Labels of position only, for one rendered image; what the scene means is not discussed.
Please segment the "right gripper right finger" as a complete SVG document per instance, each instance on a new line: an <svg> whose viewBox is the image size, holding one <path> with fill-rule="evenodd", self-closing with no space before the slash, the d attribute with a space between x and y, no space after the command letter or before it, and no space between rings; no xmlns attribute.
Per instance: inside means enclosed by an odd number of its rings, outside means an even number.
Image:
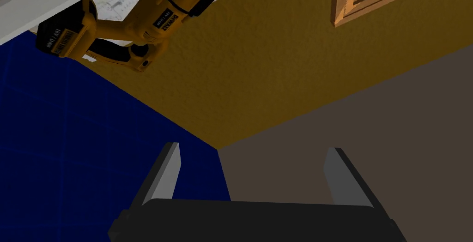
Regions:
<svg viewBox="0 0 473 242"><path fill-rule="evenodd" d="M328 149L323 171L334 204L382 209L379 200L341 148Z"/></svg>

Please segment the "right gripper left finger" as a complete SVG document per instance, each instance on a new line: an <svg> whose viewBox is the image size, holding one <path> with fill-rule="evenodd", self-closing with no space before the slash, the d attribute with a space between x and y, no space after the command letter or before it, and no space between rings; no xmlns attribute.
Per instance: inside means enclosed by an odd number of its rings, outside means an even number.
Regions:
<svg viewBox="0 0 473 242"><path fill-rule="evenodd" d="M152 199L172 199L181 164L179 144L165 144L133 199L130 209L135 210Z"/></svg>

